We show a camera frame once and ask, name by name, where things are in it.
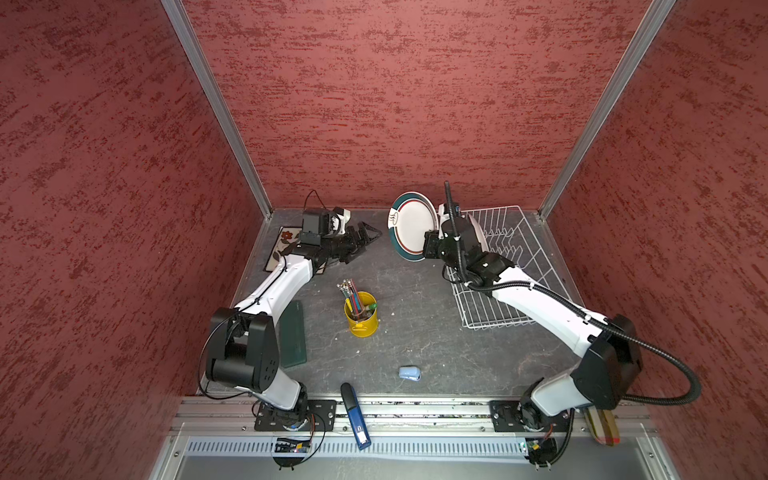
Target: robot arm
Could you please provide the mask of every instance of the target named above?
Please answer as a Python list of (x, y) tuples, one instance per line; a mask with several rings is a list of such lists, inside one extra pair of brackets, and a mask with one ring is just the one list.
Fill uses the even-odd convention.
[[(299, 243), (280, 256), (277, 268), (233, 309), (220, 308), (210, 321), (206, 376), (256, 396), (292, 428), (306, 418), (306, 389), (280, 368), (275, 326), (286, 306), (329, 259), (348, 263), (376, 240), (364, 223), (348, 226), (349, 211), (308, 209)], [(246, 337), (247, 341), (237, 341)]]
[[(701, 387), (696, 374), (680, 360), (635, 337), (633, 323), (616, 315), (608, 319), (576, 305), (539, 284), (510, 259), (489, 252), (477, 222), (461, 217), (445, 182), (447, 205), (441, 205), (439, 230), (425, 233), (424, 251), (455, 269), (470, 290), (507, 303), (556, 335), (581, 361), (550, 379), (540, 379), (523, 394), (517, 420), (540, 430), (568, 409), (596, 406), (612, 410), (622, 398), (657, 405), (694, 401)], [(685, 374), (690, 390), (671, 399), (627, 396), (642, 370), (640, 346), (662, 356)]]

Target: white plate with green rim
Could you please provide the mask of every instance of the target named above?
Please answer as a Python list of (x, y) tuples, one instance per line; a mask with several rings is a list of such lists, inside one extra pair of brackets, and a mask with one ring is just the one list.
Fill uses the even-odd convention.
[(424, 260), (424, 233), (437, 230), (437, 212), (429, 198), (406, 192), (389, 209), (387, 228), (397, 254), (418, 262)]

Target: dish rack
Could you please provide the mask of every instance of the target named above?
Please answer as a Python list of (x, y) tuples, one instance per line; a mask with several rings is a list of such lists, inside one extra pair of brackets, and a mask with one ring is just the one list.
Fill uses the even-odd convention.
[[(463, 210), (463, 213), (472, 215), (478, 221), (491, 252), (509, 258), (534, 280), (571, 300), (520, 207), (482, 208)], [(458, 280), (453, 269), (449, 269), (449, 277)], [(519, 326), (534, 322), (516, 308), (464, 285), (452, 285), (452, 288), (458, 314), (462, 317), (462, 326), (469, 329)]]

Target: gray table surface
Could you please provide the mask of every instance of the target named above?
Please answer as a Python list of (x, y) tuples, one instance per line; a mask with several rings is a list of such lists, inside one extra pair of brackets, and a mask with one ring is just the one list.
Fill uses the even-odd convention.
[[(310, 395), (337, 393), (343, 382), (350, 382), (359, 394), (519, 396), (535, 380), (577, 362), (539, 325), (462, 328), (451, 286), (441, 277), (442, 263), (413, 263), (398, 256), (386, 220), (387, 210), (353, 210), (353, 224), (365, 221), (384, 235), (353, 262), (314, 276), (295, 297), (303, 304), (307, 363), (286, 372), (304, 383)], [(300, 225), (300, 210), (275, 212), (236, 300), (268, 275), (263, 268), (280, 227)], [(368, 338), (355, 337), (347, 326), (343, 295), (336, 288), (345, 278), (379, 304), (379, 329)], [(398, 377), (398, 368), (410, 365), (422, 370), (420, 381)]]

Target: pencil cup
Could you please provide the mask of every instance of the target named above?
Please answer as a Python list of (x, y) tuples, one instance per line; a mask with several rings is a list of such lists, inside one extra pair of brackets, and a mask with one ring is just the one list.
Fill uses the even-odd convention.
[[(360, 298), (360, 302), (364, 306), (376, 303), (376, 299), (373, 298), (373, 295), (368, 292), (358, 292), (357, 294)], [(379, 328), (378, 307), (373, 309), (373, 315), (371, 315), (370, 318), (365, 319), (362, 322), (358, 322), (352, 315), (352, 304), (349, 302), (349, 299), (347, 299), (344, 304), (344, 313), (346, 314), (346, 321), (349, 323), (349, 331), (352, 332), (354, 336), (365, 338), (367, 336), (373, 335), (376, 329)]]

